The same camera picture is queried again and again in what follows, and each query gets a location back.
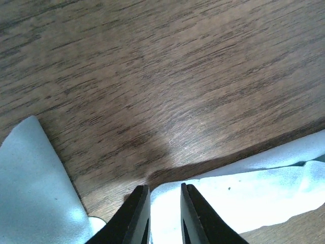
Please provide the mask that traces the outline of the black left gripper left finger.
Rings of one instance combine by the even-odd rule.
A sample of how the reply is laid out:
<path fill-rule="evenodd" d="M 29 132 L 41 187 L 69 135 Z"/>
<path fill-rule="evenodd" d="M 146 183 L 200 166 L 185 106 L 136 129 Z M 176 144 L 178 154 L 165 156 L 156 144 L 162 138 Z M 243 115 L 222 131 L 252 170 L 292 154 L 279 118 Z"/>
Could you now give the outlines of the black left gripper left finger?
<path fill-rule="evenodd" d="M 147 244 L 150 232 L 150 190 L 137 186 L 111 220 L 87 243 Z"/>

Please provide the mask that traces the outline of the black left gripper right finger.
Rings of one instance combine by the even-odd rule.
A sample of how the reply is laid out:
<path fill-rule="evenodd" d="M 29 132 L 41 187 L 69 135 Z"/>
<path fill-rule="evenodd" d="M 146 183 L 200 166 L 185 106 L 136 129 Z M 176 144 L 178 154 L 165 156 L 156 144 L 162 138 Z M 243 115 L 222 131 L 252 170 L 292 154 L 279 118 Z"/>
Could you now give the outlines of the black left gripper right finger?
<path fill-rule="evenodd" d="M 194 185 L 181 184 L 180 209 L 183 243 L 247 243 L 225 223 Z"/>

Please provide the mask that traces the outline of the light blue cleaning cloth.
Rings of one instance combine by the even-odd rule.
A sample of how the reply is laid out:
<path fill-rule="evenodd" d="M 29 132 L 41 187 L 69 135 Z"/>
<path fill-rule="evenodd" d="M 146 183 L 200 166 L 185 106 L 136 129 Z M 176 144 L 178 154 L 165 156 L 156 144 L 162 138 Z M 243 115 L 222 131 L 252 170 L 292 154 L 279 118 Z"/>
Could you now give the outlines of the light blue cleaning cloth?
<path fill-rule="evenodd" d="M 196 176 L 160 173 L 151 194 L 151 243 L 182 243 L 181 184 L 194 185 L 221 218 L 244 233 L 324 204 L 324 131 Z"/>

